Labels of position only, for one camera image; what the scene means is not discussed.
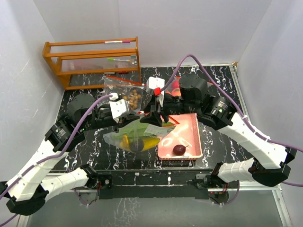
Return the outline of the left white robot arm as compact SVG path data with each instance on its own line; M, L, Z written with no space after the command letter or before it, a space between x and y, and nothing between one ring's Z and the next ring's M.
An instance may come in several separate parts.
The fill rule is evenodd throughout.
M65 191L77 187L94 188L98 184L98 174L89 164L61 176L46 176L85 139L85 131L111 126L120 128L137 119L139 115L131 112L127 102L117 93L98 100L88 94L77 95L19 173L0 183L0 196L8 198L8 210L29 216Z

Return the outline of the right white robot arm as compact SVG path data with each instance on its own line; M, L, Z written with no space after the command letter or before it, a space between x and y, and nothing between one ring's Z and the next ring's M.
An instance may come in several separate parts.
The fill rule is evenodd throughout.
M146 91L152 98L145 108L147 116L141 122L161 126L170 115L196 114L203 125L228 136L246 149L253 157L236 163L218 163L210 175L197 180L197 184L223 187L232 181L256 181L273 187L288 179L297 151L274 144L264 136L258 136L249 127L236 106L222 96L208 93L208 83L198 75L182 76L178 85L180 96L164 91L165 81L149 77Z

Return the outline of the green cucumber leaf vegetable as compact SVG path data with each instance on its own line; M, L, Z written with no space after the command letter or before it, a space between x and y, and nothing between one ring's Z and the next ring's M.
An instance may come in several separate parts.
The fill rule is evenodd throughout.
M147 129L147 124L137 124L137 125L129 124L119 129L119 132L114 132L111 137L113 139L122 139L123 136L126 135L129 139L134 139L134 138L142 137L146 129Z

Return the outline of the yellow bananas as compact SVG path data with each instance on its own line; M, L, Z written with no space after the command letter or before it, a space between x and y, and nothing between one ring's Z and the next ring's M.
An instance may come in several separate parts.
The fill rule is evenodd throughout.
M155 147L159 142L160 142L160 139L155 137L138 137L138 138L134 138L134 139L129 139L126 135L123 136L121 142L120 142L120 147L121 149L123 150L126 150L128 152L132 152L129 148L129 144L130 142L132 142L133 140L138 140L138 139L142 139L143 142L144 142L144 149L143 151L146 151L146 150L149 150L153 147Z

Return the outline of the clear zip bag orange zipper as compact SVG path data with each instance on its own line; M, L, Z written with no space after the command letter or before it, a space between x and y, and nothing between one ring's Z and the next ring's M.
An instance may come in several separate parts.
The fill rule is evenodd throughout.
M173 79L166 89L172 96L181 96L188 100L203 100L208 95L208 88L212 85L196 74L188 74Z

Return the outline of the longan bunch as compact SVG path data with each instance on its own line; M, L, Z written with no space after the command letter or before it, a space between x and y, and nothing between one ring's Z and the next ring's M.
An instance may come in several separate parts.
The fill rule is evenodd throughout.
M129 104L130 110L138 112L141 109L143 90L140 88L128 88L122 92L122 98Z

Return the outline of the dark mangosteen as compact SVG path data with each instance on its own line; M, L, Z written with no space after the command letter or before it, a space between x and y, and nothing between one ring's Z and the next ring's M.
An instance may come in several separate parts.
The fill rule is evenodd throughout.
M132 142L130 142L129 148L134 153L142 152L144 149L144 142L142 139L133 140Z

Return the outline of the orange peach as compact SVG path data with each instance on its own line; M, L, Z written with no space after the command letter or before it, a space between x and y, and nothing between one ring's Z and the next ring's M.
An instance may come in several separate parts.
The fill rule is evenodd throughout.
M172 96L181 96L181 92L179 89L174 89L174 90L172 90L171 95Z

